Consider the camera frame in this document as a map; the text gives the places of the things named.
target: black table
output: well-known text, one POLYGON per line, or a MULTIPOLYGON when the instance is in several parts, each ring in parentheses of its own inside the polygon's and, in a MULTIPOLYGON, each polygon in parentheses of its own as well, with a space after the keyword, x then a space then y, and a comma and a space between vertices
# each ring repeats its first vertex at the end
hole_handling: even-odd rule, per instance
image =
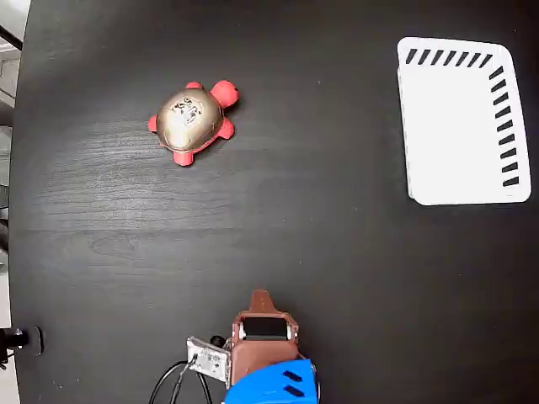
POLYGON ((323 402, 539 400, 537 194, 408 199, 396 54, 414 35, 507 46, 536 191, 537 21, 511 1, 34 2, 10 275, 13 322, 47 350, 17 360, 22 403, 144 403, 259 287, 300 322, 323 402), (237 135, 177 167, 147 119, 224 77, 237 135))

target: turtle shell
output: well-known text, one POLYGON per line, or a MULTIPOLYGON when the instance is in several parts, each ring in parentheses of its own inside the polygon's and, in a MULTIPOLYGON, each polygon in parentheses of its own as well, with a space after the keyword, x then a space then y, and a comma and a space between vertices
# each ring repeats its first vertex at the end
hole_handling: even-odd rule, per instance
POLYGON ((186 88, 174 95, 157 115, 157 136, 173 152, 192 152, 210 141, 221 127, 217 99, 203 88, 186 88))

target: black stripe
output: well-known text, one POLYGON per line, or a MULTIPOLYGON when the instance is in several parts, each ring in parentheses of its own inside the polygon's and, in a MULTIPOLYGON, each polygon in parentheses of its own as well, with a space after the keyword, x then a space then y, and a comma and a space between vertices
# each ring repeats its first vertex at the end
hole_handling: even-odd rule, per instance
POLYGON ((500 90, 501 88, 505 87, 507 85, 507 82, 505 82, 505 79, 496 84, 492 89, 490 90, 491 93, 500 90))
POLYGON ((451 59, 453 59, 453 57, 455 57, 455 55, 456 55, 456 52, 454 50, 449 52, 449 55, 447 55, 446 61, 444 61, 444 66, 449 65, 449 62, 451 61, 451 59))
POLYGON ((417 51, 418 51, 417 49, 410 49, 410 52, 408 53, 408 57, 406 58, 406 64, 407 65, 410 64, 410 62, 414 58, 417 51))
POLYGON ((301 376, 296 375, 295 373, 290 372, 289 370, 287 370, 285 373, 283 373, 283 375, 286 376, 287 378, 289 378, 290 380, 295 381, 297 383, 299 383, 300 381, 303 381, 301 376))
POLYGON ((511 107, 505 107, 501 111, 496 113, 496 118, 501 118, 504 115, 507 115, 511 112, 511 107))
POLYGON ((288 391, 290 394, 292 394, 295 397, 304 397, 305 393, 301 390, 298 390, 296 387, 292 387, 291 385, 288 385, 285 387, 285 391, 288 391))
POLYGON ((441 56, 442 53, 444 53, 444 51, 442 51, 442 50, 437 50, 436 51, 435 57, 432 59, 432 62, 430 63, 431 66, 434 66, 436 64, 438 59, 440 59, 440 56, 441 56))
POLYGON ((504 124, 498 126, 497 131, 498 131, 498 132, 501 132, 502 130, 509 129, 509 128, 512 127, 512 126, 513 126, 513 120, 508 120, 508 121, 505 122, 504 124))
POLYGON ((484 58, 484 60, 481 62, 481 64, 479 65, 479 68, 484 67, 490 59, 492 59, 492 55, 487 55, 487 56, 484 58))
POLYGON ((509 166, 505 166, 502 168, 502 173, 508 173, 509 171, 518 170, 519 163, 518 162, 512 162, 509 166))
POLYGON ((455 66, 459 67, 463 62, 464 62, 464 59, 466 59, 466 57, 470 54, 470 52, 462 52, 462 56, 461 58, 458 60, 458 62, 456 63, 455 66))
POLYGON ((504 139, 501 139, 498 144, 500 146, 504 145, 505 143, 509 143, 510 141, 514 141, 515 140, 515 135, 509 135, 509 136, 506 136, 504 139))
POLYGON ((499 158, 507 158, 511 156, 516 156, 516 149, 514 147, 512 149, 509 149, 508 151, 504 151, 502 154, 499 155, 499 158))
POLYGON ((23 42, 11 32, 9 32, 7 29, 5 29, 2 25, 0 25, 0 38, 5 39, 7 42, 9 42, 11 45, 16 47, 20 51, 23 49, 23 42))
POLYGON ((511 185, 517 185, 519 183, 519 178, 514 177, 512 179, 508 179, 507 181, 504 181, 504 186, 509 187, 511 185))
POLYGON ((473 58, 470 60, 470 63, 468 63, 468 67, 472 67, 473 66, 473 63, 476 62, 477 59, 479 59, 479 57, 481 56, 480 53, 476 53, 473 58))
POLYGON ((492 80, 493 78, 499 76, 499 75, 502 74, 503 72, 504 72, 504 67, 503 67, 503 66, 500 66, 500 67, 498 67, 498 69, 497 69, 494 73, 492 73, 490 76, 488 76, 488 78, 489 78, 490 80, 492 80))
POLYGON ((507 93, 497 97, 494 100, 494 105, 498 105, 499 103, 503 103, 504 101, 507 101, 509 99, 509 95, 507 93))
POLYGON ((419 65, 422 65, 422 64, 423 64, 424 60, 427 58, 427 56, 429 55, 429 53, 430 53, 430 49, 425 49, 425 50, 423 51, 423 55, 421 55, 421 57, 419 58, 419 63, 418 63, 419 65))

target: white basket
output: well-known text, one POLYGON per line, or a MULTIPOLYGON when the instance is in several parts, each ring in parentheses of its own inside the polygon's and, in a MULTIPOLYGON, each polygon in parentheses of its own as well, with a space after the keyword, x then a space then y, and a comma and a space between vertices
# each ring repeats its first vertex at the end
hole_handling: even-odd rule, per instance
POLYGON ((398 62, 410 198, 422 205, 527 200, 530 163, 509 51, 404 38, 398 62))

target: red turtle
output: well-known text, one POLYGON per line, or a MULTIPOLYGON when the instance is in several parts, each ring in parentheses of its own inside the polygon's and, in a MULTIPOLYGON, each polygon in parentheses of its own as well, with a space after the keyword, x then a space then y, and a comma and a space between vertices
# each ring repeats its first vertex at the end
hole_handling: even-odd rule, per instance
POLYGON ((230 139, 234 135, 234 124, 223 110, 238 99, 239 91, 227 80, 221 80, 209 92, 199 82, 190 82, 151 117, 148 129, 172 151, 177 164, 189 166, 194 154, 217 137, 230 139))

